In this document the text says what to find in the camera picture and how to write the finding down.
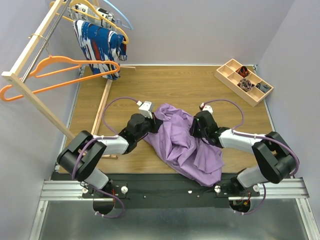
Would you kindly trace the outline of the purple trousers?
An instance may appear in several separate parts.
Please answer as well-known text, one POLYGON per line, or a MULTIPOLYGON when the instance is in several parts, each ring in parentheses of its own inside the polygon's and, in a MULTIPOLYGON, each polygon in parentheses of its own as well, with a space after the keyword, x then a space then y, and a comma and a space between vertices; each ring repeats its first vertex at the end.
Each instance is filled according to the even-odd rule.
POLYGON ((155 111, 163 123, 158 133, 148 133, 144 140, 158 157, 177 173, 212 187, 222 177, 222 150, 190 135, 193 116, 173 105, 164 103, 155 111))

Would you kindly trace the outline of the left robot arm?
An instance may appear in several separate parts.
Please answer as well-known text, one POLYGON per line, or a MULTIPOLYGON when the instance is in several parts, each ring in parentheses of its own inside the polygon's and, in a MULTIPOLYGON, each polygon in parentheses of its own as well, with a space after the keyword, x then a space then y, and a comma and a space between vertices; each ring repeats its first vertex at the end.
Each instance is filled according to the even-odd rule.
POLYGON ((163 121, 151 114, 151 118, 135 113, 127 126, 115 136, 94 136, 81 131, 58 155, 57 163, 78 182, 93 186, 93 191, 101 198, 111 191, 110 179, 97 168, 103 155, 126 155, 132 152, 138 142, 149 133, 156 134, 163 121))

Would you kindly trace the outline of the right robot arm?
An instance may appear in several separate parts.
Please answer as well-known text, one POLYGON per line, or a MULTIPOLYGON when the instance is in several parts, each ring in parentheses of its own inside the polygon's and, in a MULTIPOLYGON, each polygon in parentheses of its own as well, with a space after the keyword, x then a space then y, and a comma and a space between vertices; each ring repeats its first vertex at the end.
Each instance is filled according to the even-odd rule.
POLYGON ((236 149, 255 157, 257 165, 241 170, 227 185, 236 196, 243 195, 257 184, 278 184, 298 170, 298 157, 277 132, 249 134, 218 127, 208 110, 202 110, 193 117, 189 132, 211 146, 236 149))

